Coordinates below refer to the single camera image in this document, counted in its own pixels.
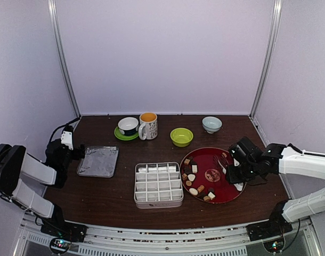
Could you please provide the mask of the bunny print tin lid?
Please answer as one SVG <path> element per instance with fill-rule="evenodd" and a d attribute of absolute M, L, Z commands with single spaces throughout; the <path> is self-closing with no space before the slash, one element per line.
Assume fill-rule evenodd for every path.
<path fill-rule="evenodd" d="M 118 155 L 119 148 L 116 146 L 88 146 L 77 174 L 82 177 L 112 178 Z"/>

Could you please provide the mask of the silver divided tin box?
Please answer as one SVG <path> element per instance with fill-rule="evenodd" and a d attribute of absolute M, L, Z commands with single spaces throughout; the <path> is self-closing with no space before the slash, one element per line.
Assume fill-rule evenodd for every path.
<path fill-rule="evenodd" d="M 139 163 L 135 167 L 134 202 L 139 209 L 182 205 L 184 192 L 177 162 Z"/>

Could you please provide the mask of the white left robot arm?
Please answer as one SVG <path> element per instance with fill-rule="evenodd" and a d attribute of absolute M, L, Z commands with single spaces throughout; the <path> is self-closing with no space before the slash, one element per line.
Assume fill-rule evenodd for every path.
<path fill-rule="evenodd" d="M 83 145 L 75 147 L 73 144 L 74 128 L 69 124 L 62 128 L 60 138 L 50 139 L 44 162 L 29 154 L 25 146 L 0 144 L 1 198 L 49 219 L 47 226 L 57 237 L 63 237 L 69 231 L 68 224 L 60 219 L 60 208 L 37 194 L 22 178 L 33 179 L 48 187 L 64 186 L 71 161 L 83 159 L 85 153 Z"/>

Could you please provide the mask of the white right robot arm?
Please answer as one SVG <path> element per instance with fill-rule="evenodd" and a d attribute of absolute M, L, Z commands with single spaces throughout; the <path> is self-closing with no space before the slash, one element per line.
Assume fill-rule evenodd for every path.
<path fill-rule="evenodd" d="M 325 180 L 325 154 L 300 150 L 293 144 L 271 143 L 265 150 L 248 137 L 229 148 L 233 163 L 226 168 L 230 184 L 248 182 L 272 174 L 294 174 Z M 286 226 L 303 217 L 325 211 L 325 187 L 298 199 L 278 203 L 265 224 L 269 235 L 277 235 Z"/>

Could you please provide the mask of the dark chocolate piece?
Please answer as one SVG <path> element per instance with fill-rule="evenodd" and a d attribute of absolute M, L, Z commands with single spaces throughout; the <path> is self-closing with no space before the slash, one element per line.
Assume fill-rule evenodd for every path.
<path fill-rule="evenodd" d="M 188 166 L 184 166 L 183 170 L 184 170 L 184 173 L 186 173 L 186 174 L 192 173 L 192 170 Z"/>

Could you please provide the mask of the tan square chocolate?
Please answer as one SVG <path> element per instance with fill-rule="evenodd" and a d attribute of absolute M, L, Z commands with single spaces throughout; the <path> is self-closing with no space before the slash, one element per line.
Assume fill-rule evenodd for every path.
<path fill-rule="evenodd" d="M 188 175 L 187 175 L 186 173 L 183 173 L 183 174 L 182 174 L 182 179 L 183 179 L 183 180 L 187 179 L 187 177 L 188 177 Z"/>

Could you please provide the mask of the red round tray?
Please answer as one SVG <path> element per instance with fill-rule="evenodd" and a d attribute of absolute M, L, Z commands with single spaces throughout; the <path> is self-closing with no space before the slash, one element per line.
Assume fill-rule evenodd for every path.
<path fill-rule="evenodd" d="M 193 157 L 188 165 L 184 164 L 186 159 Z M 233 164 L 233 158 L 228 151 L 215 147 L 203 147 L 195 149 L 188 153 L 180 163 L 181 177 L 184 173 L 184 166 L 188 166 L 192 169 L 192 165 L 198 166 L 198 172 L 192 173 L 196 176 L 192 181 L 192 186 L 187 186 L 185 183 L 188 178 L 183 180 L 182 185 L 184 189 L 194 198 L 205 202 L 204 197 L 208 196 L 208 189 L 214 188 L 215 198 L 207 201 L 211 204 L 224 204 L 238 198 L 246 187 L 246 183 L 229 184 L 225 178 L 226 169 L 229 165 Z M 189 192 L 190 188 L 197 189 L 200 185 L 204 185 L 205 188 L 202 192 L 198 192 L 198 195 L 194 196 Z"/>

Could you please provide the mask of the pale blue ceramic bowl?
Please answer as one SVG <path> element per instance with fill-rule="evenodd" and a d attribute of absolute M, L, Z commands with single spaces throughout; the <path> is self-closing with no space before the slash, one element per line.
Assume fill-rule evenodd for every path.
<path fill-rule="evenodd" d="M 213 134 L 220 130 L 222 121 L 217 117 L 207 116 L 202 119 L 202 126 L 207 133 Z"/>

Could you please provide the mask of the lime green bowl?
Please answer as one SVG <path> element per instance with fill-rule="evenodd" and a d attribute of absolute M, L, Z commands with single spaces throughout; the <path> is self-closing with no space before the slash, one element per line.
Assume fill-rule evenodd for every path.
<path fill-rule="evenodd" d="M 177 147 L 187 147 L 193 140 L 193 133 L 186 128 L 178 127 L 171 131 L 170 138 Z"/>

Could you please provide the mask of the dark white-lined cup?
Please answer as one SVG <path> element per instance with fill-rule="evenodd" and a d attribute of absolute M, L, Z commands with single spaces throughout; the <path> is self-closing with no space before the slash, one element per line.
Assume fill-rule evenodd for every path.
<path fill-rule="evenodd" d="M 135 117 L 125 117 L 118 122 L 118 128 L 122 135 L 132 136 L 139 129 L 139 121 Z"/>

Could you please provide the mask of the white patterned mug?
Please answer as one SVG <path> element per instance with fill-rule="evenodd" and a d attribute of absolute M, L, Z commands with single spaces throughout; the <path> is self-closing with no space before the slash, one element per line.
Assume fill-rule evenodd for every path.
<path fill-rule="evenodd" d="M 155 113 L 143 113 L 140 115 L 138 130 L 141 140 L 152 140 L 158 136 L 158 117 Z"/>

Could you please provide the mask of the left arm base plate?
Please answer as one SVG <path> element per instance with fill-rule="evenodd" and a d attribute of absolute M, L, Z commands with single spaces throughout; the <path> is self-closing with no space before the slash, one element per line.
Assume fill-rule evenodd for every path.
<path fill-rule="evenodd" d="M 40 231 L 42 233 L 62 238 L 70 242 L 83 242 L 87 232 L 87 226 L 65 222 L 63 226 L 59 227 L 58 224 L 53 224 L 52 222 L 42 219 L 42 227 Z"/>

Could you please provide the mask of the aluminium front rail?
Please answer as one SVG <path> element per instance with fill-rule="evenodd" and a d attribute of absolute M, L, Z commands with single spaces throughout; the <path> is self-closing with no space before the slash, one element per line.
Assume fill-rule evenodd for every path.
<path fill-rule="evenodd" d="M 172 230 L 126 229 L 88 225 L 85 240 L 74 242 L 65 255 L 322 255 L 310 219 L 293 224 L 284 235 L 252 241 L 245 224 Z"/>

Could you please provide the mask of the aluminium frame post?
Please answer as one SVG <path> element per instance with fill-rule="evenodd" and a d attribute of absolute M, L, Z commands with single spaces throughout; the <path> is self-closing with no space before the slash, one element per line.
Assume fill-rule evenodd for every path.
<path fill-rule="evenodd" d="M 272 55 L 274 52 L 274 48 L 275 48 L 277 38 L 278 38 L 278 33 L 279 33 L 281 13 L 282 13 L 282 4 L 283 4 L 282 0 L 274 1 L 269 39 L 267 42 L 267 48 L 266 48 L 265 58 L 264 58 L 263 66 L 262 66 L 262 72 L 261 72 L 261 75 L 259 78 L 258 87 L 257 87 L 257 91 L 255 94 L 253 106 L 251 108 L 250 115 L 249 115 L 249 117 L 251 119 L 254 119 L 256 116 L 259 103 L 262 99 L 264 86 L 267 81 L 267 76 L 268 76 L 268 73 L 270 70 L 270 65 L 272 62 Z"/>
<path fill-rule="evenodd" d="M 57 9 L 56 9 L 56 1 L 48 0 L 47 3 L 48 3 L 49 15 L 50 15 L 51 23 L 52 23 L 52 27 L 53 27 L 54 37 L 55 37 L 56 49 L 57 49 L 58 57 L 59 57 L 59 65 L 60 65 L 60 69 L 62 72 L 63 81 L 64 81 L 65 87 L 67 89 L 68 98 L 69 98 L 72 108 L 74 110 L 75 116 L 81 117 L 81 114 L 80 114 L 80 111 L 78 108 L 78 104 L 77 104 L 77 100 L 76 100 L 76 96 L 75 96 L 74 90 L 72 88 L 72 83 L 71 83 L 71 79 L 70 79 L 70 75 L 69 75 L 69 71 L 68 71 L 66 57 L 64 54 L 63 43 L 62 43 L 60 27 L 59 27 L 59 19 L 58 19 L 58 14 L 57 14 Z"/>

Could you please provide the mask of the right aluminium frame post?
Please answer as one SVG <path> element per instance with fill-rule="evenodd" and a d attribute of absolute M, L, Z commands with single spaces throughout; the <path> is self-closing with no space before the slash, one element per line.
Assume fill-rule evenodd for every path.
<path fill-rule="evenodd" d="M 267 48 L 266 48 L 265 58 L 264 58 L 263 66 L 262 66 L 262 72 L 261 72 L 261 75 L 259 78 L 258 87 L 257 87 L 257 91 L 255 94 L 253 106 L 251 108 L 250 115 L 249 115 L 249 117 L 251 119 L 254 119 L 256 116 L 259 103 L 262 99 L 264 86 L 267 81 L 267 76 L 268 76 L 268 73 L 270 70 L 270 65 L 272 62 L 272 55 L 274 52 L 274 48 L 275 48 L 277 38 L 278 38 L 278 33 L 279 33 L 281 13 L 282 13 L 282 4 L 283 4 L 282 0 L 274 1 L 269 39 L 267 42 Z"/>

